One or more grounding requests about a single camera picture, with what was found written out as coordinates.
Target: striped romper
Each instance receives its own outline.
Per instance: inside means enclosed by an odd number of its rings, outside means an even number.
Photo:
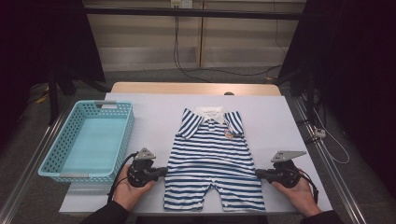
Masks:
[[[184,110],[167,165],[164,209],[202,210],[205,194],[215,189],[223,211],[265,211],[241,121],[223,107]]]

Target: wooden panel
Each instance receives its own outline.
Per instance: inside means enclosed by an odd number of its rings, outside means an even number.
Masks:
[[[223,95],[228,91],[235,95],[280,95],[279,88],[269,84],[172,82],[117,82],[111,92]]]

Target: white tabletop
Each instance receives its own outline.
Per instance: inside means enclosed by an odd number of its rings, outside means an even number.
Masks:
[[[129,100],[133,103],[134,127],[127,155],[146,147],[157,156],[154,167],[166,166],[183,110],[184,108],[193,110],[196,106],[224,106],[227,111],[239,111],[257,169],[273,168],[271,159],[279,150],[306,151],[304,141],[283,96],[108,93],[106,100]],[[332,206],[309,153],[293,161],[297,167],[305,170],[316,184],[319,190],[319,207],[323,211],[331,210]],[[110,184],[73,183],[64,198],[60,212],[80,214],[96,211],[106,204],[109,186]],[[266,180],[262,181],[262,192],[267,213],[295,212],[286,197],[277,192]],[[247,213],[246,211],[224,213],[220,197],[214,189],[206,194],[204,209],[201,212],[165,211],[163,195],[164,181],[161,178],[142,198],[134,209],[134,214],[183,216]]]

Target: white wall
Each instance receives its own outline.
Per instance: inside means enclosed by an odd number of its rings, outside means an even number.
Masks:
[[[85,0],[84,4],[170,7],[170,0]],[[193,8],[301,12],[304,0],[193,0]],[[88,17],[105,71],[175,67],[174,17]],[[276,25],[270,20],[179,18],[178,25],[178,56],[183,67],[271,66],[283,62],[297,21],[277,21]]]

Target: basket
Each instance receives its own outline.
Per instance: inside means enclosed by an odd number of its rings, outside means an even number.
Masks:
[[[111,182],[134,123],[131,102],[78,101],[38,174],[59,182]]]

